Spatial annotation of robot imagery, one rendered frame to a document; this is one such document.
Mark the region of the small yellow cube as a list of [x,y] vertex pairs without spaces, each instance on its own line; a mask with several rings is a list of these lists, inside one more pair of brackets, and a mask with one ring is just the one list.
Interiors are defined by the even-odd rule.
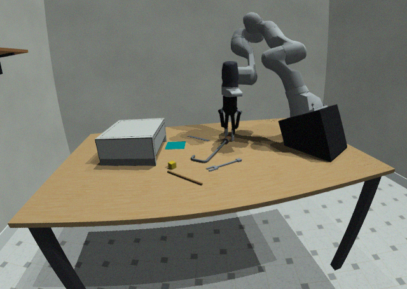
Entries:
[[176,168],[176,162],[174,162],[174,161],[168,162],[168,167],[169,167],[170,169]]

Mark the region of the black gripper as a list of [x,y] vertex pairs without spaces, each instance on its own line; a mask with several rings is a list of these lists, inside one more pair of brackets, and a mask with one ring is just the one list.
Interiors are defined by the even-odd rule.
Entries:
[[[229,106],[229,107],[227,107]],[[231,107],[233,106],[233,107]],[[221,126],[224,127],[225,137],[228,135],[228,119],[231,117],[231,141],[234,140],[235,129],[238,128],[240,115],[242,111],[237,108],[237,97],[225,97],[223,96],[223,108],[218,110]],[[223,112],[225,113],[225,121]],[[235,123],[235,113],[237,112],[237,119]]]

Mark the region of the grey metal hook with dark handle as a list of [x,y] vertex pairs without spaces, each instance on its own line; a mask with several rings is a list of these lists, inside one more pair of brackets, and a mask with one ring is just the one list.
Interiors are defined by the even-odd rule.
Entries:
[[207,158],[207,160],[200,160],[200,159],[194,159],[195,155],[191,157],[191,160],[197,161],[197,162],[208,162],[214,154],[224,145],[227,144],[231,140],[231,132],[223,139],[223,143]]

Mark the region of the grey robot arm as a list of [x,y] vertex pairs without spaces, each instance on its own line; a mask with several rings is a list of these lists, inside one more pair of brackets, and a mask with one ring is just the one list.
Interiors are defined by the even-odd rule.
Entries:
[[238,67],[235,61],[226,61],[222,67],[222,95],[240,97],[239,85],[253,85],[257,81],[254,52],[251,43],[259,43],[265,39],[271,48],[263,52],[263,65],[278,74],[283,82],[289,103],[290,117],[313,112],[322,108],[321,99],[309,92],[299,71],[287,65],[299,62],[307,56],[303,43],[293,41],[284,36],[279,27],[272,21],[263,21],[257,13],[247,13],[243,17],[245,29],[235,30],[231,39],[231,50],[248,61],[247,67]]

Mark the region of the teal square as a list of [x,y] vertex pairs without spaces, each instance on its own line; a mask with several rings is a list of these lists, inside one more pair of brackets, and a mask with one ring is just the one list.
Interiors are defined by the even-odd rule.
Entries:
[[184,149],[185,147],[185,141],[178,141],[178,142],[168,142],[165,150],[167,149]]

